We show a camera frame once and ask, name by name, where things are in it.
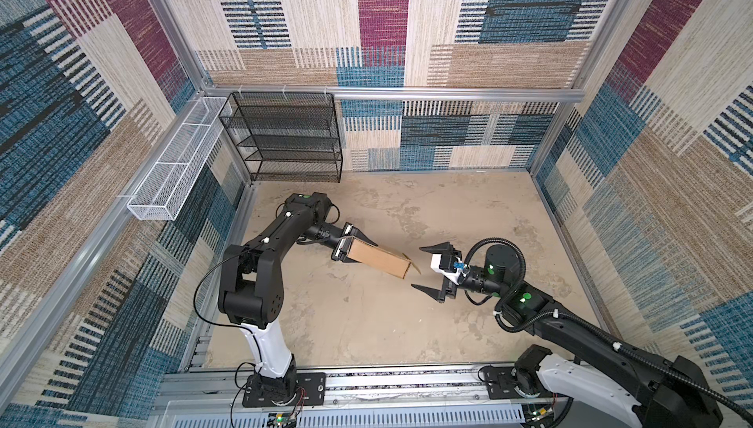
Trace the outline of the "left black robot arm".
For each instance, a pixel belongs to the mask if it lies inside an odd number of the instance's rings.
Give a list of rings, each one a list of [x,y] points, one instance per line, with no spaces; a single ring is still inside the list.
[[[290,404],[299,394],[297,368],[278,317],[284,305],[282,262],[295,245],[321,245],[333,261],[349,263],[345,241],[355,237],[374,246],[359,228],[327,222],[335,207],[325,193],[293,194],[258,236],[228,247],[221,266],[218,310],[239,327],[254,359],[244,394],[272,404]]]

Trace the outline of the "brown cardboard box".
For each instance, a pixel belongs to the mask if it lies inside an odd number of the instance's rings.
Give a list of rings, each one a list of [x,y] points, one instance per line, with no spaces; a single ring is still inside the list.
[[[371,245],[356,237],[350,239],[347,257],[399,279],[404,279],[414,266],[408,257]]]

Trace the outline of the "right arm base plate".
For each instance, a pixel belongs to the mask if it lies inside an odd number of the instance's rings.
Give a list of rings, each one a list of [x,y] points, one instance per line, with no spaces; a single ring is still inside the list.
[[[551,399],[566,401],[568,396],[552,393],[527,371],[514,365],[484,365],[477,371],[478,381],[486,387],[490,400]]]

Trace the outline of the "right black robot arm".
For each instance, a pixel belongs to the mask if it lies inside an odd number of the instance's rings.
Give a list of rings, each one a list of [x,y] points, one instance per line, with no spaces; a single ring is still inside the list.
[[[527,263],[509,240],[484,239],[463,254],[448,242],[425,247],[439,289],[437,302],[458,290],[496,299],[493,316],[508,333],[527,332],[574,356],[566,361],[542,346],[527,349],[512,376],[526,397],[567,396],[629,427],[719,427],[724,417],[701,369],[689,359],[668,361],[576,316],[525,281]]]

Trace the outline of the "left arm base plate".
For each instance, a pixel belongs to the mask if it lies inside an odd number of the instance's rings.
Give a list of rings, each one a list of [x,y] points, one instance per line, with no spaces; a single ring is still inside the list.
[[[251,375],[245,385],[243,408],[272,406],[323,406],[327,375],[324,372],[303,372],[282,378]]]

